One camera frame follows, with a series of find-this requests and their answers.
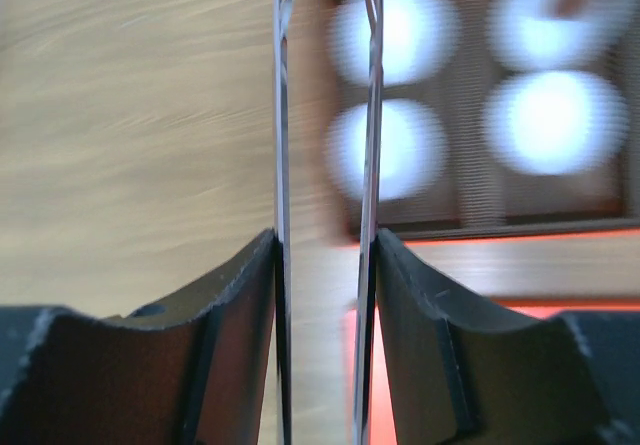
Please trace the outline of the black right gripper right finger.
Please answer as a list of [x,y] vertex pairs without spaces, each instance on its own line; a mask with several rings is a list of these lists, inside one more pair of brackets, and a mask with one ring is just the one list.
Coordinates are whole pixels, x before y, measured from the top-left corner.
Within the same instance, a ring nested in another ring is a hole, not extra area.
[[377,297],[401,444],[635,444],[639,316],[510,313],[480,328],[457,317],[490,299],[377,237]]

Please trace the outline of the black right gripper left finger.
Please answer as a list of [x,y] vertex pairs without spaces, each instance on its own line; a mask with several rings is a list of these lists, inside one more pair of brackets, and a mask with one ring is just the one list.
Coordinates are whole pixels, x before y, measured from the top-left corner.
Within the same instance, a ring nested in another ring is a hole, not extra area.
[[5,444],[254,444],[274,313],[276,239],[126,317],[1,310]]

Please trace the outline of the metal tongs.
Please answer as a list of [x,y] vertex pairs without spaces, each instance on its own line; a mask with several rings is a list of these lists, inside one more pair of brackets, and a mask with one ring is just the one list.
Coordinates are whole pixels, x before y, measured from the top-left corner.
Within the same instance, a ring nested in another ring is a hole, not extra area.
[[[353,366],[353,442],[371,440],[371,383],[376,290],[383,88],[383,0],[365,0],[370,26],[369,90],[362,196],[358,297]],[[294,0],[273,0],[274,215],[278,242],[275,304],[278,380],[278,442],[293,442],[291,373],[291,257],[288,107],[288,29]]]

